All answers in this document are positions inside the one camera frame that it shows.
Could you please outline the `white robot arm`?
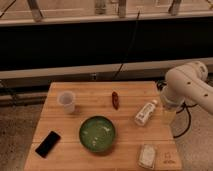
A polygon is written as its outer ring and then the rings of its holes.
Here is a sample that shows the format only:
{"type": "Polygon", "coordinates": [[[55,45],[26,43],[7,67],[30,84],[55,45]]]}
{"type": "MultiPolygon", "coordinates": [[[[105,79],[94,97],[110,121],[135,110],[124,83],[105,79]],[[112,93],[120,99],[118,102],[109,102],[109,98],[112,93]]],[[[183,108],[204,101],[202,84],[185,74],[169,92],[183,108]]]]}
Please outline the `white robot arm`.
{"type": "Polygon", "coordinates": [[[186,99],[213,115],[213,87],[206,83],[207,77],[208,69],[200,61],[174,67],[165,74],[166,85],[160,92],[164,124],[173,121],[177,109],[186,99]]]}

